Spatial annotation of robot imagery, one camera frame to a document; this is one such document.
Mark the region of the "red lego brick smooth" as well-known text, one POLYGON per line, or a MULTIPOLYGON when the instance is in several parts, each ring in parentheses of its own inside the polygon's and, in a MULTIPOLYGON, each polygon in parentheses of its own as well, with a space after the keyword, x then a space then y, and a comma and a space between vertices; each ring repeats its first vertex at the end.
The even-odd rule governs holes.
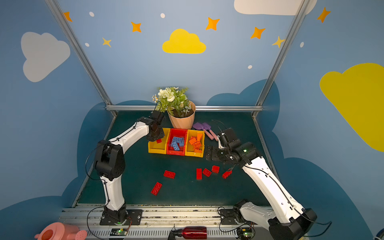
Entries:
POLYGON ((212 166, 212 172, 215 174, 218 174, 220 172, 220 167, 219 166, 212 166))

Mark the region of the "orange lego fence piece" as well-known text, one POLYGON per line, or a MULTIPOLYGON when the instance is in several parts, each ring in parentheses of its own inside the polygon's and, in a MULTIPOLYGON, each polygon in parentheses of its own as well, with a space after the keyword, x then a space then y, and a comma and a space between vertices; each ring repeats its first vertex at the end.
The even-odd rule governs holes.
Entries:
POLYGON ((191 137, 189 140, 189 143, 194 147, 194 150, 200 150, 201 149, 201 142, 198 140, 197 137, 191 137))

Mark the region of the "red lego brick square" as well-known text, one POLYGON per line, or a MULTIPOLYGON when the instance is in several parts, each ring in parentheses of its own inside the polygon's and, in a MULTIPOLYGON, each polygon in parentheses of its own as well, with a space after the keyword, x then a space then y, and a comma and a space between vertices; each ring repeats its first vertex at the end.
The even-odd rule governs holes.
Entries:
POLYGON ((212 175, 212 172, 208 169, 203 170, 203 175, 209 178, 212 175))

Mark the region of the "orange curved lego piece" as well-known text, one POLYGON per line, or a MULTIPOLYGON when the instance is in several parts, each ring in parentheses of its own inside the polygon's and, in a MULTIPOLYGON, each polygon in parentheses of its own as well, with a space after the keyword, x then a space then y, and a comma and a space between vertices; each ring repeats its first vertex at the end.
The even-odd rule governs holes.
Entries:
POLYGON ((204 141, 204 133, 197 133, 197 136, 196 136, 196 140, 197 140, 197 142, 198 143, 200 143, 200 144, 202 144, 203 143, 203 141, 204 141))

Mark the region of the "red lego brick tall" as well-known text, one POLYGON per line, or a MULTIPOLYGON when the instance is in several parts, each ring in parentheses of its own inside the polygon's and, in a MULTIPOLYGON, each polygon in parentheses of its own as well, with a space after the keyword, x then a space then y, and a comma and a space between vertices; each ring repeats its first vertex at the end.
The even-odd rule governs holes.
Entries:
POLYGON ((200 181, 203 179, 203 170, 198 168, 196 169, 196 180, 200 181))

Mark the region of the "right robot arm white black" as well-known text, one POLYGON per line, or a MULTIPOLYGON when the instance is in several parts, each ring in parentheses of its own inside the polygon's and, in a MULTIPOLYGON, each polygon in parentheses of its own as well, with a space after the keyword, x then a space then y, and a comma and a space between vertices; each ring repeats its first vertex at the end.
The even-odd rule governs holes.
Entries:
POLYGON ((242 200, 234 205, 238 222, 252 222, 268 230, 275 240, 299 240, 317 219, 312 209, 305 209, 284 188, 266 160, 251 143, 242 143, 232 128, 218 133, 218 146, 206 148, 209 161, 239 166, 258 186, 272 210, 242 200))

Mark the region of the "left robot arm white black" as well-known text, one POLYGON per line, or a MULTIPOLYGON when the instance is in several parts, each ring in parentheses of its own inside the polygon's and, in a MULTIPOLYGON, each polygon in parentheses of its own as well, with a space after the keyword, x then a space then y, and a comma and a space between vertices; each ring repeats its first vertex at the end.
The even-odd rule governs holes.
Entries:
POLYGON ((117 137, 98 142, 94 168, 103 184, 106 197, 100 225, 127 224, 129 218, 122 190, 122 175, 126 168, 125 153, 143 137, 150 142, 162 139, 165 136, 163 119, 164 114, 154 110, 148 118, 139 118, 117 137))

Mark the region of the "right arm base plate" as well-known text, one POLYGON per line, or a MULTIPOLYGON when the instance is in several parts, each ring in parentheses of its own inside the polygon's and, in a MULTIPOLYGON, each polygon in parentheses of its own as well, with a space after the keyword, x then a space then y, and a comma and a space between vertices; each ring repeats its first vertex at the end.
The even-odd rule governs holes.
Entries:
POLYGON ((219 207, 218 214, 221 219, 221 225, 229 226, 243 223, 242 217, 237 210, 219 207))

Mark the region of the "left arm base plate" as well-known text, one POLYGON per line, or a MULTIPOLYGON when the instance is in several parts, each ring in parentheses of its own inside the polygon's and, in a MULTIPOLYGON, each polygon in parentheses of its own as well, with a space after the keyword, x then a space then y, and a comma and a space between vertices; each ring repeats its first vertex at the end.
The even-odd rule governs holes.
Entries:
POLYGON ((142 210, 118 210, 104 209, 100 220, 101 226, 138 226, 141 223, 142 210))

